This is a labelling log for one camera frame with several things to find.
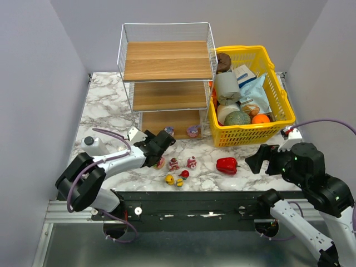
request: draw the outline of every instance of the metal wire rack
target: metal wire rack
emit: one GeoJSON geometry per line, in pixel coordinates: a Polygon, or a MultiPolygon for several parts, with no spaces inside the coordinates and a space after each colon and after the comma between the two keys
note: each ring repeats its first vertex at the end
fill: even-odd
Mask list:
{"type": "Polygon", "coordinates": [[[122,25],[120,46],[118,49],[117,66],[120,75],[125,73],[127,46],[129,42],[179,42],[205,41],[209,53],[212,81],[215,79],[217,57],[210,24],[198,23],[125,23],[122,25]]]}
{"type": "Polygon", "coordinates": [[[118,51],[117,66],[122,79],[125,93],[128,99],[128,104],[133,115],[133,121],[136,126],[142,128],[143,112],[160,112],[160,111],[177,111],[177,110],[199,110],[201,133],[204,132],[204,123],[206,122],[207,112],[210,106],[211,89],[209,81],[213,81],[217,70],[217,57],[215,52],[214,39],[212,36],[211,26],[207,22],[199,23],[164,23],[164,24],[148,24],[148,23],[126,23],[122,25],[120,46],[118,51]],[[206,79],[190,79],[190,80],[161,80],[161,81],[135,81],[124,83],[125,65],[127,58],[127,50],[129,42],[189,42],[189,41],[204,41],[206,42],[207,54],[209,57],[211,78],[206,79]],[[134,91],[135,83],[137,82],[204,82],[204,92],[206,107],[203,108],[182,108],[171,110],[149,110],[149,111],[133,111],[134,106],[134,91]]]}

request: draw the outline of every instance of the small figurine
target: small figurine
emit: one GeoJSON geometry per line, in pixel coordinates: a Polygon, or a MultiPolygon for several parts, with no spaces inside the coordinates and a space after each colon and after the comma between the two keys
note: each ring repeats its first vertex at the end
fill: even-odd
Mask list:
{"type": "Polygon", "coordinates": [[[174,178],[173,175],[168,174],[165,178],[165,181],[168,185],[173,185],[174,184],[174,178]]]}
{"type": "Polygon", "coordinates": [[[169,133],[171,136],[174,136],[174,128],[173,128],[173,126],[166,126],[164,130],[167,133],[169,133]]]}
{"type": "Polygon", "coordinates": [[[195,156],[190,157],[190,158],[188,159],[187,167],[188,167],[188,168],[191,168],[191,169],[193,169],[193,170],[196,168],[195,156]]]}
{"type": "Polygon", "coordinates": [[[170,161],[169,161],[169,170],[170,171],[174,171],[174,170],[179,170],[179,165],[178,165],[178,161],[175,157],[173,157],[170,161]]]}
{"type": "Polygon", "coordinates": [[[183,180],[187,180],[189,177],[189,172],[188,171],[182,171],[182,173],[179,175],[183,178],[183,180]]]}
{"type": "Polygon", "coordinates": [[[183,179],[178,179],[176,182],[176,186],[182,187],[183,186],[183,179]]]}
{"type": "Polygon", "coordinates": [[[200,128],[200,125],[193,125],[193,126],[190,126],[188,129],[187,129],[187,135],[189,135],[190,137],[192,138],[195,138],[199,135],[199,128],[200,128]]]}
{"type": "Polygon", "coordinates": [[[160,170],[161,168],[163,168],[163,166],[165,165],[165,158],[164,157],[161,157],[160,161],[157,162],[156,164],[154,164],[154,168],[156,170],[160,170]]]}

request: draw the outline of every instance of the plastic basket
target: plastic basket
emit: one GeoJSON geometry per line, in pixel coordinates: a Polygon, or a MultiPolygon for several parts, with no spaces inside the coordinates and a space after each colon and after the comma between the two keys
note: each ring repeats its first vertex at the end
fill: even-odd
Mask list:
{"type": "Polygon", "coordinates": [[[214,146],[239,146],[266,142],[287,125],[295,121],[287,94],[281,88],[266,49],[263,46],[224,46],[216,49],[217,53],[226,53],[231,57],[233,68],[245,64],[257,77],[266,73],[263,88],[268,97],[275,122],[220,126],[216,112],[210,100],[209,120],[214,139],[214,146]]]}

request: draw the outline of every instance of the wooden shelf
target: wooden shelf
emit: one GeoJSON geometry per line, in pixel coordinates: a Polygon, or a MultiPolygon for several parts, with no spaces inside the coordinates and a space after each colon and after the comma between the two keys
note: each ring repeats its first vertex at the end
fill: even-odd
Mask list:
{"type": "MultiPolygon", "coordinates": [[[[174,127],[175,139],[191,139],[187,128],[200,124],[199,110],[145,112],[142,114],[142,130],[150,130],[157,135],[166,126],[174,127]]],[[[196,138],[201,138],[201,131],[196,138]]]]}
{"type": "Polygon", "coordinates": [[[133,91],[133,111],[205,109],[203,82],[136,83],[133,91]]]}
{"type": "Polygon", "coordinates": [[[129,42],[124,82],[210,80],[205,41],[129,42]]]}

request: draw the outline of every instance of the red bell pepper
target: red bell pepper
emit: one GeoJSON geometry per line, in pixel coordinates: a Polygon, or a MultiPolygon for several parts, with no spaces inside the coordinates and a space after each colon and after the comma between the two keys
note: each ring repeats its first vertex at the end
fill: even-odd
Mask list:
{"type": "Polygon", "coordinates": [[[216,161],[216,169],[225,174],[235,174],[237,173],[238,161],[233,157],[224,157],[216,161]]]}

